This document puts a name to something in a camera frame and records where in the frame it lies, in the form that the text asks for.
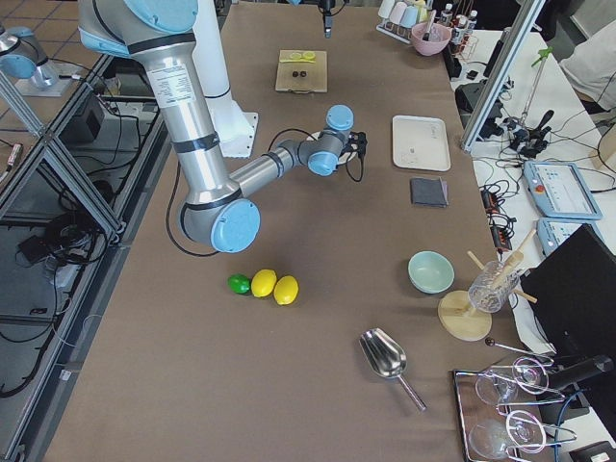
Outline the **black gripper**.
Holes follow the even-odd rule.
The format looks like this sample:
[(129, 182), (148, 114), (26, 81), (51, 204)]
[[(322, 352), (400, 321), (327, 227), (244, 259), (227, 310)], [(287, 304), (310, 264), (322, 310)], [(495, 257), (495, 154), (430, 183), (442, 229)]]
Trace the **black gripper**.
[(347, 143), (338, 157), (338, 161), (348, 162), (353, 158), (358, 158), (362, 161), (366, 155), (367, 144), (368, 141), (365, 132), (351, 131)]
[(335, 6), (335, 0), (320, 0), (318, 2), (318, 8), (321, 12), (323, 34), (326, 39), (331, 38), (333, 28), (333, 9)]

